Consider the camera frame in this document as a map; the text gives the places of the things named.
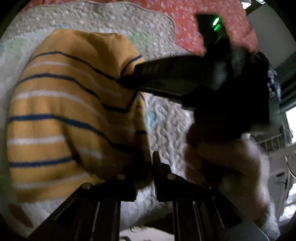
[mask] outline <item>red blanket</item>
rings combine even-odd
[[[24,8],[27,10],[40,4],[61,4],[72,0],[31,0]],[[106,3],[116,0],[93,0]],[[136,3],[146,9],[163,12],[175,21],[175,43],[184,49],[204,54],[202,36],[198,32],[194,14],[198,12],[217,13],[228,31],[230,39],[235,45],[247,47],[250,51],[258,50],[258,42],[255,31],[247,20],[239,0],[127,0]]]

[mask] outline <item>white stripe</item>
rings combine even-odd
[[[110,89],[107,89],[107,88],[104,88],[104,87],[100,86],[97,83],[97,81],[89,73],[87,73],[87,72],[85,72],[83,70],[77,69],[77,68],[75,68],[75,67],[73,67],[73,66],[71,66],[69,64],[66,64],[66,63],[55,62],[55,61],[44,61],[44,62],[39,62],[39,63],[35,63],[35,64],[30,65],[28,68],[26,68],[25,71],[30,70],[31,68],[34,68],[34,67],[40,66],[40,65],[59,65],[59,66],[70,67],[70,68],[74,69],[75,71],[77,71],[78,73],[88,77],[93,82],[93,84],[95,84],[97,86],[97,88],[100,89],[101,91],[112,94],[112,95],[121,96],[120,93],[114,92],[114,91],[112,91]]]
[[[50,182],[37,182],[37,183],[13,183],[14,188],[18,190],[28,190],[28,189],[34,189],[34,188],[46,188],[54,185],[59,185],[59,184],[65,184],[69,183],[72,181],[76,181],[81,178],[88,177],[89,174],[87,172],[77,174],[75,176],[71,177],[66,177],[63,179],[59,179],[56,181],[50,181]]]
[[[94,113],[96,116],[101,118],[102,121],[104,121],[109,127],[116,128],[119,130],[126,130],[126,131],[132,132],[132,133],[135,132],[135,128],[133,128],[133,127],[125,127],[125,126],[120,126],[120,125],[109,125],[108,121],[104,118],[104,116],[102,116],[96,109],[91,107],[84,100],[80,99],[79,97],[77,97],[75,95],[70,95],[68,93],[61,92],[61,91],[38,90],[38,91],[30,91],[30,92],[21,92],[11,99],[11,103],[13,101],[15,101],[16,99],[27,99],[27,98],[34,97],[34,96],[62,97],[62,98],[66,98],[66,99],[75,101],[77,103],[84,105],[90,112]]]
[[[92,151],[92,150],[86,149],[84,147],[78,147],[78,152],[79,152],[79,154],[91,156],[92,158],[95,158],[97,160],[102,160],[104,157],[102,152]]]
[[[65,141],[64,136],[53,136],[43,138],[15,138],[7,140],[7,145],[31,145],[31,144],[49,144]]]

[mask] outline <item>black metal frame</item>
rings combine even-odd
[[[153,152],[152,161],[157,200],[173,202],[175,241],[268,241],[217,190],[203,189],[172,174],[157,151]],[[95,186],[84,183],[27,240],[118,241],[120,204],[135,201],[135,186],[134,176],[128,174]],[[2,235],[8,237],[6,240],[25,240],[9,237],[7,230]]]

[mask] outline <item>blue stripe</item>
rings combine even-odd
[[[138,60],[138,59],[140,59],[140,58],[142,58],[142,55],[139,55],[139,56],[133,58],[131,61],[129,61],[129,62],[127,63],[127,65],[126,65],[126,66],[122,69],[122,71],[120,72],[120,76],[123,76],[123,74],[124,74],[126,68],[127,68],[132,62],[135,62],[136,60]]]
[[[40,53],[40,54],[36,55],[35,57],[33,57],[32,59],[30,59],[29,62],[33,61],[34,59],[38,58],[39,56],[53,55],[53,54],[60,54],[60,55],[63,55],[63,56],[65,56],[65,57],[68,57],[68,58],[71,58],[71,59],[77,60],[77,61],[79,61],[79,62],[81,62],[81,63],[84,63],[84,64],[86,64],[87,66],[89,66],[89,67],[90,67],[92,70],[94,70],[96,73],[101,74],[101,75],[105,76],[106,78],[108,78],[108,79],[110,79],[110,80],[115,80],[114,77],[112,77],[112,76],[110,76],[110,75],[108,75],[108,74],[103,73],[103,72],[102,72],[101,70],[99,70],[99,69],[96,69],[95,67],[93,67],[91,64],[89,64],[89,63],[86,62],[85,60],[80,59],[80,58],[78,58],[78,57],[76,57],[76,56],[72,56],[72,55],[70,55],[70,54],[66,54],[66,53],[60,52],[60,51],[53,51],[53,52],[47,52],[47,53]]]
[[[24,168],[24,167],[42,167],[49,165],[57,165],[65,163],[68,161],[73,161],[72,156],[55,159],[55,160],[45,160],[45,161],[29,161],[29,162],[9,162],[9,167]]]
[[[96,97],[99,101],[101,101],[101,98],[91,89],[83,86],[81,83],[79,83],[75,78],[73,77],[69,77],[69,76],[65,76],[65,75],[57,75],[57,74],[50,74],[50,73],[42,73],[42,74],[35,74],[35,75],[31,75],[28,76],[24,79],[22,79],[17,85],[27,81],[27,80],[31,80],[31,79],[37,79],[37,78],[53,78],[53,79],[59,79],[59,80],[67,80],[67,81],[71,81],[73,83],[76,83],[82,90],[86,91],[87,93],[93,95],[94,97]],[[124,108],[119,108],[119,107],[115,107],[115,106],[109,106],[106,104],[102,104],[102,107],[105,110],[108,111],[114,111],[114,112],[119,112],[119,113],[127,113],[130,111],[130,108],[124,109]]]
[[[87,93],[89,93],[89,94],[93,95],[94,97],[96,97],[98,100],[101,100],[100,97],[94,91],[92,91],[89,88],[83,86],[81,83],[79,83],[73,77],[69,77],[69,76],[65,76],[65,75],[57,75],[57,74],[50,74],[50,73],[34,74],[34,75],[31,75],[31,76],[28,76],[28,77],[22,79],[17,85],[19,85],[19,84],[21,84],[21,83],[23,83],[23,82],[25,82],[27,80],[37,79],[37,78],[53,78],[53,79],[58,79],[58,80],[71,81],[73,83],[76,83],[81,89],[83,89]]]
[[[140,97],[142,98],[142,100],[145,102],[145,98],[144,95],[140,92]]]
[[[135,133],[135,136],[138,136],[138,135],[147,135],[147,132],[146,131],[137,131]]]
[[[137,151],[133,147],[114,143],[114,142],[110,141],[110,139],[103,132],[95,129],[93,126],[91,126],[87,123],[80,122],[77,120],[68,119],[63,116],[52,115],[52,114],[14,115],[14,116],[9,117],[8,123],[11,123],[13,121],[40,121],[40,120],[50,120],[50,119],[55,119],[55,120],[61,121],[61,122],[66,123],[70,126],[74,126],[74,127],[80,128],[80,129],[89,130],[89,131],[95,133],[96,135],[104,138],[111,147],[113,147],[119,151],[126,152],[126,153],[135,153]]]
[[[133,96],[131,97],[130,101],[127,104],[127,108],[129,110],[131,109],[131,107],[132,107],[132,105],[133,105],[133,103],[134,103],[134,101],[135,101],[135,99],[136,99],[137,96],[138,96],[138,91],[135,90],[134,93],[133,93]]]

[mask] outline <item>wall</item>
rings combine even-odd
[[[247,16],[255,29],[259,47],[273,68],[296,51],[296,42],[277,13],[265,3]]]

